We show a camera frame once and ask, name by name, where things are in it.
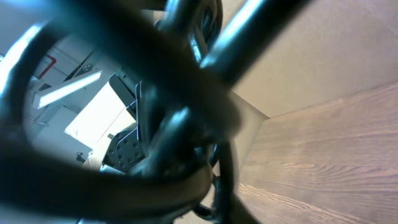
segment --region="red pipe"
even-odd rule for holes
[[[55,57],[49,56],[49,55],[47,55],[47,54],[46,54],[45,56],[47,56],[49,59],[51,59],[51,63],[47,66],[47,68],[45,68],[45,70],[43,70],[42,73],[40,73],[39,79],[41,79],[41,78],[43,77],[43,75],[46,74],[46,73],[50,70],[50,68],[51,68],[52,66],[54,66],[55,63],[57,62],[57,59],[55,59]]]

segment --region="brown wooden surface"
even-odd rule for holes
[[[398,83],[264,121],[238,192],[263,223],[398,223]]]

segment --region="metal frame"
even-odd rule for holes
[[[229,139],[240,121],[227,94],[306,2],[250,0],[218,40],[211,42],[215,31],[205,46],[197,24],[203,7],[212,4],[208,1],[170,0],[170,16],[159,32],[126,7],[126,1],[46,0],[54,21],[26,33],[29,45],[6,55],[20,54],[19,60],[0,67],[0,75],[7,77],[0,100],[0,201],[35,212],[106,221],[170,223],[195,209],[199,215],[210,212],[214,222],[256,223],[233,194]],[[161,1],[147,3],[141,7],[159,8]],[[144,79],[136,105],[147,157],[130,175],[99,174],[51,160],[33,150],[22,130],[29,78],[67,32],[100,46]],[[201,54],[197,61],[189,52],[193,45]],[[218,147],[211,165],[220,160],[221,175],[215,179],[208,157],[211,144]],[[197,209],[212,180],[219,185],[216,207]]]

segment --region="beige wall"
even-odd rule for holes
[[[223,2],[225,10],[239,6]],[[397,35],[396,0],[313,1],[234,91],[275,117],[393,82]]]

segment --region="wood grain surface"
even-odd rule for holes
[[[238,192],[263,223],[398,223],[398,83],[264,121]]]

